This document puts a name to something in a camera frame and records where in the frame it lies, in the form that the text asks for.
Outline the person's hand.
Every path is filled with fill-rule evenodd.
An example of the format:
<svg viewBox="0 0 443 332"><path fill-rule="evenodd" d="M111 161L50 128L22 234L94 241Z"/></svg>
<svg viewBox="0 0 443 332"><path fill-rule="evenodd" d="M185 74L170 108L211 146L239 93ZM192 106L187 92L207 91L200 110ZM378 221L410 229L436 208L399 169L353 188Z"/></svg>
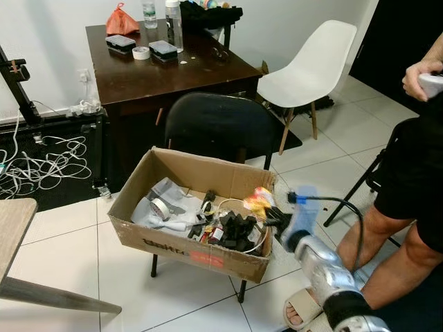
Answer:
<svg viewBox="0 0 443 332"><path fill-rule="evenodd" d="M434 59L423 59L418 63L411 64L406 70L405 76L403 77L403 89L412 98L415 98L422 102L427 102L430 100L427 92L419 84L420 75L430 75L431 73L441 72L442 62Z"/></svg>

